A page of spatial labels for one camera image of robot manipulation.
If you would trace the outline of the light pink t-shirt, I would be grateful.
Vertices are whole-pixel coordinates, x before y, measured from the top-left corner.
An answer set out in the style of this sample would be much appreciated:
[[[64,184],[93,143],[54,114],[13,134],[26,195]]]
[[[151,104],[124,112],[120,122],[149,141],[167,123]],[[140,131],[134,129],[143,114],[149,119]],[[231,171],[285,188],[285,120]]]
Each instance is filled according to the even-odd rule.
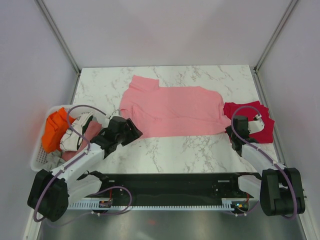
[[[161,87],[157,79],[136,75],[119,110],[143,138],[215,135],[231,124],[218,92],[200,86]]]

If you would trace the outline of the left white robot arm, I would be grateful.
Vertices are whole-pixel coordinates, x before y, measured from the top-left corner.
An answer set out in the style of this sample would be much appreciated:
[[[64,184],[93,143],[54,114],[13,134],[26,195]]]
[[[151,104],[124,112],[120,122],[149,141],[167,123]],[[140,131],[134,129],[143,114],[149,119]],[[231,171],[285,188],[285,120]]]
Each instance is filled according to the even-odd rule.
[[[131,119],[114,116],[106,128],[93,137],[87,147],[72,159],[50,171],[40,170],[34,178],[27,205],[34,214],[55,222],[69,205],[84,197],[106,196],[110,185],[102,173],[89,170],[113,153],[143,135]]]

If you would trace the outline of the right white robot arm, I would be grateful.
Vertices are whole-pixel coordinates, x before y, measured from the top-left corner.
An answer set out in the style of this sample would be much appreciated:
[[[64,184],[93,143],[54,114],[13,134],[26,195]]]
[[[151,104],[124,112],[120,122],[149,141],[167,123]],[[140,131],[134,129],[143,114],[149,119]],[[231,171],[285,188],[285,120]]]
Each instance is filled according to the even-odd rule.
[[[267,216],[284,216],[293,219],[306,210],[301,174],[294,167],[276,162],[250,138],[248,118],[236,115],[225,130],[230,137],[232,149],[247,160],[260,175],[240,176],[229,184],[235,197],[244,193],[258,198],[262,211]]]

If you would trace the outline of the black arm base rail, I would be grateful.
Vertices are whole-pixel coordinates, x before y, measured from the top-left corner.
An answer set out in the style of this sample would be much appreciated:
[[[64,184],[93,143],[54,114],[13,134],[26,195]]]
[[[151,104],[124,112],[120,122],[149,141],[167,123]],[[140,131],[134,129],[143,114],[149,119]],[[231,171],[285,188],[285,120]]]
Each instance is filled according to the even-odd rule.
[[[99,191],[94,198],[111,197],[118,206],[186,206],[218,205],[222,199],[258,199],[241,191],[235,173],[137,173],[102,174]]]

